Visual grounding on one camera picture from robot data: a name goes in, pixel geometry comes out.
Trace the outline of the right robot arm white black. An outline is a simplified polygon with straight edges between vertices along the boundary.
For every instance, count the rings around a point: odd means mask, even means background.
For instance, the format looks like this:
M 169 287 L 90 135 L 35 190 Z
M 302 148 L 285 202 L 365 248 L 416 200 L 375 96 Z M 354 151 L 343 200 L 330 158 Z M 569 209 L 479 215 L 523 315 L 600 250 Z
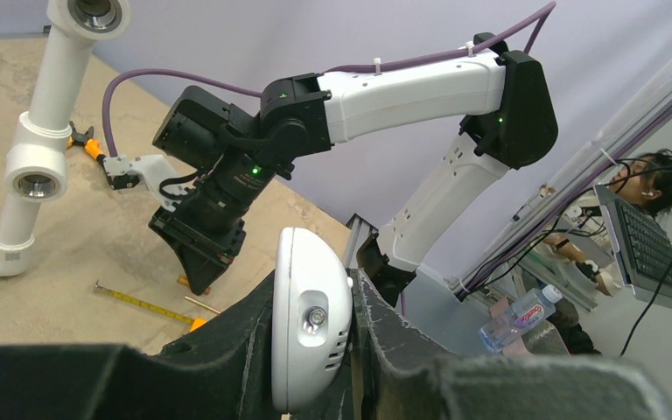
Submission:
M 387 36 L 375 42 L 333 33 L 267 33 L 176 37 L 153 40 L 147 45 L 144 64 L 198 74 L 241 88 L 264 88 L 274 79 L 322 71 L 349 60 L 365 60 L 370 53 L 404 59 L 433 53 L 448 41 Z M 270 217 L 273 199 L 301 196 L 313 221 L 308 228 L 325 237 L 337 249 L 346 245 L 343 223 L 358 214 L 374 224 L 386 223 L 427 179 L 457 135 L 459 119 L 387 129 L 361 136 L 331 150 L 295 161 L 292 180 L 277 178 L 255 201 L 246 217 L 247 239 L 241 256 L 219 279 L 209 295 L 217 302 L 237 301 L 272 269 L 266 262 L 256 268 L 265 250 L 276 246 L 282 215 Z M 558 149 L 543 159 L 509 172 L 484 192 L 451 225 L 427 255 L 428 265 L 442 275 L 456 274 L 475 263 L 501 231 L 501 221 L 525 193 L 543 184 L 556 171 Z

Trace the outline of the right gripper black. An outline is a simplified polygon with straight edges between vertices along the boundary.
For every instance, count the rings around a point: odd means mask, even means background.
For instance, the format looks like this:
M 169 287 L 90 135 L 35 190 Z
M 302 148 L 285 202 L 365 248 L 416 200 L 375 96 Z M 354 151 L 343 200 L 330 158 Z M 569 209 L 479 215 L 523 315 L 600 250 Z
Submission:
M 228 270 L 246 238 L 244 220 L 222 233 L 208 233 L 162 207 L 151 216 L 148 226 L 173 250 L 196 296 L 203 295 Z

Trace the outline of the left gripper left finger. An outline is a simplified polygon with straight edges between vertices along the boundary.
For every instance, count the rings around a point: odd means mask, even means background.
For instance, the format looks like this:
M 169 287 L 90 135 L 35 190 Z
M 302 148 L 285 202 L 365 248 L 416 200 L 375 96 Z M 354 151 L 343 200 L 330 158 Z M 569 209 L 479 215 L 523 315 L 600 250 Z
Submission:
M 124 344 L 0 346 L 0 419 L 275 419 L 273 276 L 148 355 Z

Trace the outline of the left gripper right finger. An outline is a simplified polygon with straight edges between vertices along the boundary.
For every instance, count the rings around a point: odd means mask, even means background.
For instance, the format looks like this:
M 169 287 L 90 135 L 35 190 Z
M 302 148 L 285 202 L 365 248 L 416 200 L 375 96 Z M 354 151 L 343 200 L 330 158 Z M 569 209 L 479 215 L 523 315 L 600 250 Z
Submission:
M 351 269 L 359 419 L 672 419 L 646 372 L 601 356 L 471 356 L 420 332 Z

